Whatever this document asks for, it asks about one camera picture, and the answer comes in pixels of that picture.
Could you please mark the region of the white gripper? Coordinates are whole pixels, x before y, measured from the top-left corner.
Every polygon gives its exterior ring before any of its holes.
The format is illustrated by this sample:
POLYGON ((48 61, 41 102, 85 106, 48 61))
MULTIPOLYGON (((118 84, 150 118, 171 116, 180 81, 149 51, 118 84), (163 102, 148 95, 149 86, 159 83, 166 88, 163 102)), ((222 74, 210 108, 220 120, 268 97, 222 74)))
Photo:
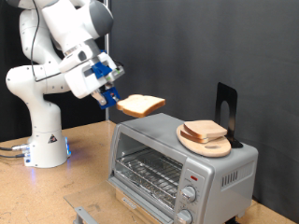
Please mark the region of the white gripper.
POLYGON ((91 94, 99 105, 105 105, 107 100, 98 89, 112 85, 123 74, 123 66, 116 65, 103 51, 97 57, 66 70, 64 78, 70 90, 79 99, 91 94))

